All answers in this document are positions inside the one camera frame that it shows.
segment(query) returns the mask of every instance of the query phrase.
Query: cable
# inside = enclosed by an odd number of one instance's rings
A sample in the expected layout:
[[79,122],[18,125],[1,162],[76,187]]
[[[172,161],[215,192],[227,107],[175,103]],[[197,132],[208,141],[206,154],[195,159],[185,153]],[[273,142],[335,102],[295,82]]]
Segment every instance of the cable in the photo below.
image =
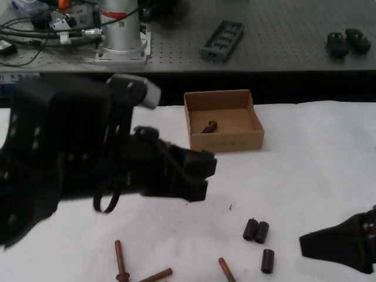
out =
[[[129,12],[128,14],[126,14],[125,16],[123,16],[123,17],[121,17],[119,19],[114,19],[113,21],[102,23],[100,25],[100,27],[103,27],[103,26],[106,26],[106,25],[111,25],[111,24],[116,23],[116,22],[120,22],[120,21],[128,18],[129,16],[132,16],[134,13],[138,12],[139,9],[140,8],[134,9],[132,12]],[[97,26],[89,26],[87,28],[60,29],[57,32],[82,31],[84,29],[92,29],[92,28],[97,28]],[[23,32],[23,33],[35,33],[35,32],[47,33],[47,31],[23,30],[23,29],[16,29],[16,28],[12,28],[12,31]]]
[[30,65],[33,61],[35,61],[35,59],[39,56],[39,54],[45,49],[45,47],[47,46],[47,42],[49,40],[49,38],[47,37],[45,43],[43,44],[43,46],[41,46],[41,48],[37,51],[37,53],[35,54],[35,56],[27,63],[20,63],[18,65],[13,65],[11,63],[3,63],[3,62],[0,62],[0,65],[2,66],[10,66],[10,67],[13,67],[13,68],[19,68],[21,66],[27,66],[27,65]]
[[16,37],[39,38],[39,39],[58,39],[59,38],[58,35],[24,34],[22,32],[11,32],[11,31],[0,31],[0,34],[1,35],[16,36]]

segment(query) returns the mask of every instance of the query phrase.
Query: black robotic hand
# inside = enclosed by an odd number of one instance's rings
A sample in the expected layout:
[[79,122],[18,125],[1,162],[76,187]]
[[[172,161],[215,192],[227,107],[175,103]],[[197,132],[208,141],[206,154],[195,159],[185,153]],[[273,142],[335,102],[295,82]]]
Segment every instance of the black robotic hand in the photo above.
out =
[[107,83],[49,75],[20,82],[0,150],[0,245],[8,247],[51,216],[60,200],[112,195],[206,197],[216,169],[210,152],[179,148],[151,127],[130,134],[133,107],[155,108],[160,89],[147,79],[114,75]]
[[374,272],[376,263],[376,206],[341,224],[300,237],[304,257],[333,261],[362,273]]

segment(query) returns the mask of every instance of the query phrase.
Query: black cylinder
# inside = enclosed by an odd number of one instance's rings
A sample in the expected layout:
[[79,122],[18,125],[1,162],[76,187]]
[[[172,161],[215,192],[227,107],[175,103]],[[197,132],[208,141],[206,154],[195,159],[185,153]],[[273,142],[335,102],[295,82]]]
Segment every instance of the black cylinder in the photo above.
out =
[[273,273],[273,266],[274,266],[274,251],[265,249],[263,253],[263,262],[261,263],[261,271],[265,274],[271,274]]
[[256,236],[254,238],[254,241],[258,244],[264,244],[265,239],[266,239],[266,235],[268,235],[268,231],[269,231],[269,224],[264,222],[264,221],[261,221],[258,224],[258,228],[257,228],[257,232],[256,232]]
[[247,241],[253,241],[254,236],[256,236],[257,226],[259,223],[256,219],[248,220],[246,229],[243,233],[243,238]]

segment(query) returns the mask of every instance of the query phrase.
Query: silver metal cylinder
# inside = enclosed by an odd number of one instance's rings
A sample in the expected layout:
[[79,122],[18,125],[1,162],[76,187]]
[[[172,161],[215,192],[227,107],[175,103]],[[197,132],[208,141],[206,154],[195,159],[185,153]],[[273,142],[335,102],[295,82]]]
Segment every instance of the silver metal cylinder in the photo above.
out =
[[[119,19],[137,9],[137,0],[104,0],[101,3],[102,23]],[[139,13],[102,28],[103,48],[109,51],[140,52],[143,42],[140,37]]]
[[99,28],[84,29],[82,31],[82,37],[86,38],[100,38],[102,36],[102,31]]

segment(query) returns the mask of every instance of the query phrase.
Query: metal mount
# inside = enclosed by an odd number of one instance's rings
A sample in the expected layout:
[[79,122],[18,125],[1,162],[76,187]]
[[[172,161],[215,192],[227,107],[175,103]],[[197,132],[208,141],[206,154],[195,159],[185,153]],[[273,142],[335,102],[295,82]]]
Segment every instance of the metal mount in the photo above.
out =
[[146,34],[140,32],[142,45],[138,50],[131,51],[114,51],[103,47],[100,44],[95,56],[95,63],[97,65],[145,65],[147,59],[151,55],[151,33],[146,31]]

